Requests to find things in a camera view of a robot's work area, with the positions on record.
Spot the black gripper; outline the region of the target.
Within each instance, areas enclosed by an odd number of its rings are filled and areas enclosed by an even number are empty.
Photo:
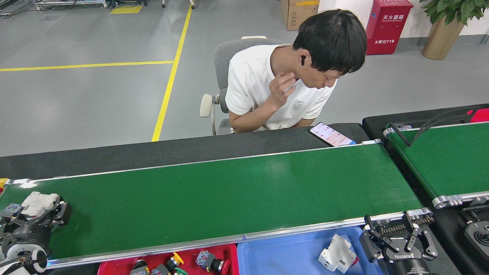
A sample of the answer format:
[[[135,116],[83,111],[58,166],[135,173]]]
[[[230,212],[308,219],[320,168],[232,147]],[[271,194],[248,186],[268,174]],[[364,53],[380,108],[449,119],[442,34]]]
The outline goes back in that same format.
[[[405,228],[409,233],[405,251],[393,251],[393,242],[374,229],[370,215],[365,215],[364,221],[366,226],[359,239],[370,263],[383,255],[390,275],[431,274],[424,260],[433,260],[438,253],[431,235],[420,227],[430,225],[434,218],[426,216],[420,221],[412,221],[405,214]]]
[[[36,218],[37,225],[26,225],[24,218],[1,218],[0,240],[2,253],[7,254],[13,245],[38,245],[47,254],[52,254],[49,247],[51,229],[55,226],[66,226],[72,214],[68,202],[55,201],[43,206],[42,214]]]

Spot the person's right hand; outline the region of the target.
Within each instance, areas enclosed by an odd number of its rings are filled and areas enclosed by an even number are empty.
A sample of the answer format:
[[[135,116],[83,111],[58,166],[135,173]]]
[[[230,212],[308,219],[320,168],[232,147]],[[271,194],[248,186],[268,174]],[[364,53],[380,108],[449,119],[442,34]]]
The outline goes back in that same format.
[[[286,104],[288,97],[296,89],[295,82],[296,78],[294,73],[280,73],[270,82],[269,89],[271,95],[267,99],[267,102],[274,112]]]

